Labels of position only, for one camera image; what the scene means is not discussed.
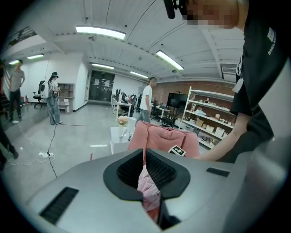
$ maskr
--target logo on shirt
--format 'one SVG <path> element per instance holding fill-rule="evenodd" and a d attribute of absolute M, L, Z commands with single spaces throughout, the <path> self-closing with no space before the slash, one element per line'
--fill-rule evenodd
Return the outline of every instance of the logo on shirt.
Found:
<path fill-rule="evenodd" d="M 267 37 L 272 42 L 272 46 L 271 46 L 270 50 L 268 51 L 268 54 L 271 55 L 271 53 L 274 50 L 274 47 L 275 47 L 275 44 L 276 44 L 276 40 L 277 40 L 277 33 L 276 33 L 276 31 L 273 30 L 272 28 L 269 28 L 269 33 L 268 33 Z"/>
<path fill-rule="evenodd" d="M 241 64 L 242 64 L 242 55 L 241 55 L 241 59 L 240 62 L 238 63 L 237 67 L 236 67 L 236 74 L 238 76 L 241 76 Z"/>

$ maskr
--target shoe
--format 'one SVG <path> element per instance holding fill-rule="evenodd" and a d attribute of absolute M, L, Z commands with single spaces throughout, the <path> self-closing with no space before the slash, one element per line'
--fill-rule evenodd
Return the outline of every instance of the shoe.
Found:
<path fill-rule="evenodd" d="M 5 167 L 5 164 L 6 164 L 6 162 L 7 162 L 7 159 L 6 159 L 6 158 L 4 158 L 4 160 L 3 160 L 3 161 L 1 161 L 1 164 L 0 164 L 0 171 L 3 171 L 3 169 L 4 169 L 4 167 Z"/>
<path fill-rule="evenodd" d="M 17 152 L 17 151 L 14 151 L 14 153 L 13 153 L 13 158 L 14 158 L 14 159 L 17 159 L 18 156 L 19 156 L 18 152 Z"/>

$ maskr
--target pink fabric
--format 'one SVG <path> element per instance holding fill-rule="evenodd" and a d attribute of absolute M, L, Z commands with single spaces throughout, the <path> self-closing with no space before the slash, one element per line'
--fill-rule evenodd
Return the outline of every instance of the pink fabric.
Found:
<path fill-rule="evenodd" d="M 199 143 L 196 134 L 163 128 L 143 121 L 136 124 L 133 138 L 128 147 L 128 150 L 144 150 L 144 168 L 139 176 L 137 190 L 143 193 L 143 207 L 155 222 L 160 211 L 160 191 L 146 170 L 145 152 L 146 149 L 168 152 L 175 145 L 186 152 L 186 157 L 199 156 Z"/>

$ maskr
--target man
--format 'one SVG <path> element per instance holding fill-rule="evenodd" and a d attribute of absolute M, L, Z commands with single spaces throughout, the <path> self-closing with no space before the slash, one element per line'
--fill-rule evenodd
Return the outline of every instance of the man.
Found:
<path fill-rule="evenodd" d="M 21 66 L 23 64 L 22 60 L 16 65 L 14 71 L 11 74 L 10 80 L 10 119 L 9 121 L 13 121 L 13 113 L 14 113 L 14 101 L 17 104 L 17 114 L 19 120 L 21 120 L 21 108 L 20 108 L 20 87 L 23 85 L 25 81 L 24 72 L 21 70 Z"/>
<path fill-rule="evenodd" d="M 258 103 L 287 61 L 288 37 L 283 34 L 284 21 L 280 19 L 284 16 L 283 6 L 276 2 L 266 10 L 266 4 L 259 0 L 188 0 L 188 15 L 193 19 L 225 29 L 237 27 L 245 36 L 231 108 L 237 115 L 235 127 L 198 159 L 234 163 L 239 154 L 273 137 Z"/>
<path fill-rule="evenodd" d="M 2 65 L 2 61 L 0 60 L 0 102 L 1 102 L 1 97 L 2 95 L 4 95 L 4 89 L 3 89 L 3 85 L 4 85 L 4 68 Z M 15 150 L 14 146 L 11 144 L 9 138 L 6 136 L 3 128 L 2 128 L 2 124 L 0 122 L 0 142 L 1 144 L 7 149 L 9 150 L 12 154 L 13 154 L 13 158 L 17 159 L 18 158 L 18 152 Z M 7 162 L 7 159 L 4 157 L 3 152 L 0 150 L 0 171 L 2 171 L 4 169 L 4 166 Z"/>
<path fill-rule="evenodd" d="M 153 94 L 153 87 L 156 86 L 157 79 L 155 77 L 150 78 L 150 84 L 144 88 L 144 92 L 142 94 L 142 99 L 140 102 L 140 115 L 136 121 L 144 121 L 144 122 L 151 122 L 150 115 L 151 115 L 151 97 Z"/>

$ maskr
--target white ceiling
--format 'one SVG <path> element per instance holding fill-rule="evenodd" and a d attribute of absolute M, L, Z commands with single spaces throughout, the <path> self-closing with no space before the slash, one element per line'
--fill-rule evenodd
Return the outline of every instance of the white ceiling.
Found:
<path fill-rule="evenodd" d="M 93 25 L 126 33 L 124 41 L 78 34 L 77 25 Z M 47 44 L 18 54 L 42 51 L 84 52 L 89 62 L 115 66 L 122 73 L 135 71 L 162 81 L 183 78 L 223 80 L 221 64 L 237 64 L 243 32 L 198 30 L 176 11 L 168 19 L 162 0 L 40 0 L 27 10 L 14 31 L 31 27 Z M 174 67 L 156 56 L 158 50 L 184 67 Z"/>

